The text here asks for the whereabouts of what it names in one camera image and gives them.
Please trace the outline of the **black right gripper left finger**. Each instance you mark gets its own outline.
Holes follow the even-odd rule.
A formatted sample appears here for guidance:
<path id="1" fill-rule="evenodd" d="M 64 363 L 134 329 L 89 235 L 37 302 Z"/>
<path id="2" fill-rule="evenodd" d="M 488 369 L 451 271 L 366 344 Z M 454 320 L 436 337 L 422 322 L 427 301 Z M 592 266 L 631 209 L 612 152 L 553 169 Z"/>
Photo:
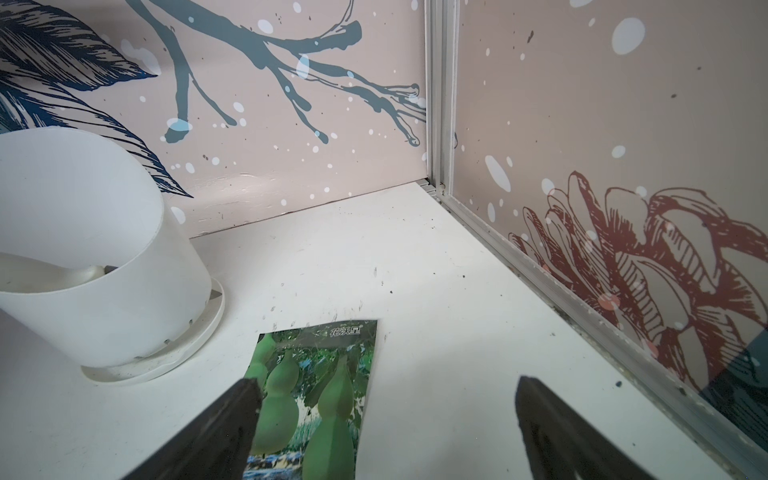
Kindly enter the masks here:
<path id="1" fill-rule="evenodd" d="M 261 406 L 258 381 L 238 380 L 124 479 L 241 479 Z"/>

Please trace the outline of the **green gourd seed bag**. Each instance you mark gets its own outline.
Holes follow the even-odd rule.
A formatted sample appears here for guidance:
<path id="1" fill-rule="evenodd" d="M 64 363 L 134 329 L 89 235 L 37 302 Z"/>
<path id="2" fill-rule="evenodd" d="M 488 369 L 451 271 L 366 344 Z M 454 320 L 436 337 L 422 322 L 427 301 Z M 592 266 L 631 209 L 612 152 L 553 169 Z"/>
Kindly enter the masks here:
<path id="1" fill-rule="evenodd" d="M 377 323 L 345 320 L 264 333 L 245 375 L 261 411 L 246 479 L 352 479 Z"/>

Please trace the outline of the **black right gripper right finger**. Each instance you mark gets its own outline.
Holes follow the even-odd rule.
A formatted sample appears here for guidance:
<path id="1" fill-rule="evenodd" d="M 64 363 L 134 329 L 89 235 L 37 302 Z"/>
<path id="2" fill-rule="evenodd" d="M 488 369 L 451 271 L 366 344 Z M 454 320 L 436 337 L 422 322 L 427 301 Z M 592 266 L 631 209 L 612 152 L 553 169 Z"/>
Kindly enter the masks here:
<path id="1" fill-rule="evenodd" d="M 515 408 L 535 480 L 653 479 L 539 379 L 519 379 Z"/>

